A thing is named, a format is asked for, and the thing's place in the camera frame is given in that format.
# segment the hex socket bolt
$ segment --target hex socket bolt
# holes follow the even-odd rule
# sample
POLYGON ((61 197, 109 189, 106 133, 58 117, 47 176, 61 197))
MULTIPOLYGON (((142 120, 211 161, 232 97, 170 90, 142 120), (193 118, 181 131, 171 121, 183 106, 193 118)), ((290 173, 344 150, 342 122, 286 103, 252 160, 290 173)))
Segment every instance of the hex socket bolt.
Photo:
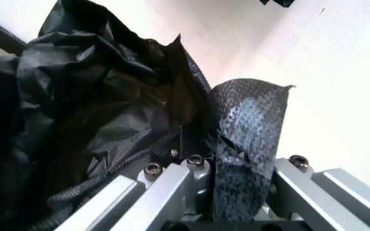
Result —
POLYGON ((289 162, 293 164, 301 172, 306 172, 309 168, 308 160, 301 155, 293 155, 289 157, 289 162))
POLYGON ((198 168, 203 168, 204 161, 205 161, 205 158, 198 154, 190 155, 186 159, 188 169, 190 170, 196 170, 198 168))
POLYGON ((145 179, 155 181, 162 173, 162 166, 159 163, 149 163, 144 168, 145 179))

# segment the black plastic bag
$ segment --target black plastic bag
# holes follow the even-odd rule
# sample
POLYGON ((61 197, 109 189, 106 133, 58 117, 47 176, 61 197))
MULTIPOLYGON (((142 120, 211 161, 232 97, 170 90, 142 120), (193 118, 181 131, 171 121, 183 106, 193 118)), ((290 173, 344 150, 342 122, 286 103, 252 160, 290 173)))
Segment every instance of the black plastic bag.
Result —
MULTIPOLYGON (((139 38, 86 0, 59 0, 39 36, 20 57, 0 57, 0 79, 7 81, 0 80, 0 229, 54 229, 114 177, 134 177, 152 153, 169 150, 180 125, 197 134, 188 143, 206 138, 218 157, 218 138, 228 149, 246 149, 221 132, 227 114, 212 112, 225 113, 233 99, 257 100, 258 88, 271 86, 233 80, 209 93, 179 37, 168 46, 139 38), (240 88, 245 84, 254 88, 240 88), (229 90, 238 98, 225 99, 229 90)), ((286 103, 288 89, 272 86, 281 94, 260 104, 286 103)), ((266 151, 272 172, 276 149, 266 151)), ((217 166, 221 179, 226 169, 217 166)), ((269 184, 255 185, 266 195, 269 184)), ((263 203, 262 194, 248 203, 263 203)))

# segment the black fabric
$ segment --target black fabric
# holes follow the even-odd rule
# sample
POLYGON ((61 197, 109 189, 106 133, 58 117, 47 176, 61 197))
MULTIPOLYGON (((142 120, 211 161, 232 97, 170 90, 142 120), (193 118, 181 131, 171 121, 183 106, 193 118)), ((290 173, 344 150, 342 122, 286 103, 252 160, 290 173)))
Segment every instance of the black fabric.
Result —
POLYGON ((264 203, 290 88, 238 79, 210 92, 206 126, 216 153, 214 220, 252 221, 264 203))
MULTIPOLYGON (((168 46, 139 38, 86 0, 59 0, 39 36, 19 57, 0 57, 0 230, 54 229, 119 174, 133 177, 151 159, 168 160, 179 126, 185 154, 210 150, 220 159, 220 141, 238 146, 232 131, 221 130, 228 102, 257 94, 244 84, 271 86, 233 80, 211 91, 179 37, 168 46)), ((286 100, 280 93, 275 102, 286 100)), ((272 110, 270 129, 279 134, 282 108, 272 110)), ((272 148, 267 168, 274 157, 272 148)), ((217 164, 219 179, 224 171, 217 164)))

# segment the white surface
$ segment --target white surface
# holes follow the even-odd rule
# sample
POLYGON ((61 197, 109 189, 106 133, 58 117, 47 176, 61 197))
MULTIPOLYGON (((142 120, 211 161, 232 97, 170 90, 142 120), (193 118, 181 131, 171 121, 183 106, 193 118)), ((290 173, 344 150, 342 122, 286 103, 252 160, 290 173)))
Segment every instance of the white surface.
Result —
MULTIPOLYGON (((304 155, 317 171, 342 167, 370 185, 370 0, 95 2, 141 37, 167 44, 181 33, 212 86, 237 77, 296 85, 278 156, 304 155)), ((28 22, 15 33, 29 40, 52 5, 0 0, 0 24, 28 22)))

